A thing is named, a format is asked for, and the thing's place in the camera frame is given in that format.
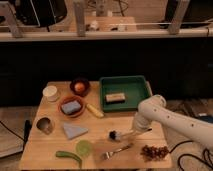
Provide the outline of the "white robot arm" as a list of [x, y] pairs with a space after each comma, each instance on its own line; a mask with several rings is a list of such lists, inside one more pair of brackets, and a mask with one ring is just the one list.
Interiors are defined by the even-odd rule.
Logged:
[[139, 103], [132, 128], [141, 133], [147, 132], [152, 121], [170, 127], [213, 150], [213, 124], [168, 110], [166, 100], [161, 95], [153, 95]]

